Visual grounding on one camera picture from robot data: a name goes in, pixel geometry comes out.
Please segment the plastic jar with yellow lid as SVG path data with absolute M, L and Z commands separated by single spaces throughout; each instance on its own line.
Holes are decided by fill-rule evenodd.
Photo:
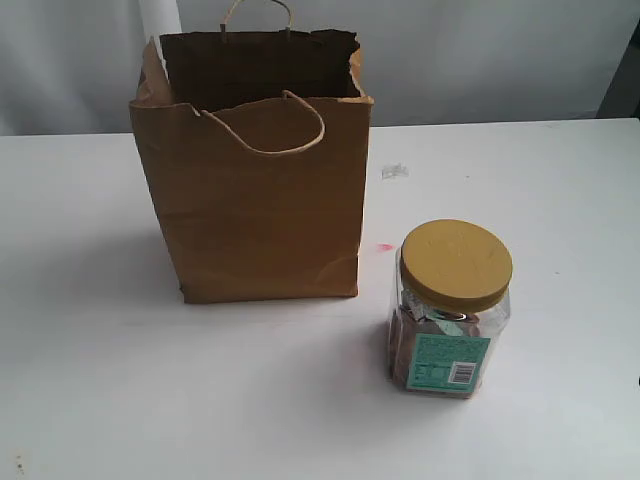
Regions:
M 387 368 L 399 388 L 468 399 L 510 316 L 512 257 L 462 220 L 417 226 L 395 256 Z

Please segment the brown paper bag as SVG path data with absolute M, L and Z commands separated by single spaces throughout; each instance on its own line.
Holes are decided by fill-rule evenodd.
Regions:
M 129 112 L 189 304 L 358 292 L 373 99 L 337 29 L 164 34 Z

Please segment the clear tape scrap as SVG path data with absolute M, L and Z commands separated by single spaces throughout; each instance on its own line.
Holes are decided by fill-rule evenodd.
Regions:
M 399 177 L 408 177 L 408 168 L 403 164 L 385 165 L 381 169 L 381 179 L 389 180 Z

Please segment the white vertical pole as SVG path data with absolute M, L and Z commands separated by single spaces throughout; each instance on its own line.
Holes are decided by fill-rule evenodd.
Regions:
M 166 67 L 160 36 L 182 32 L 178 2 L 176 0 L 139 0 L 138 3 L 145 43 L 154 41 L 162 66 Z

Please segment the dark panel at right edge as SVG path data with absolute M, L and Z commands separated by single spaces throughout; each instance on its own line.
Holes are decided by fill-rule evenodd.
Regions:
M 598 49 L 610 80 L 596 117 L 639 118 L 639 2 L 605 1 L 598 24 Z

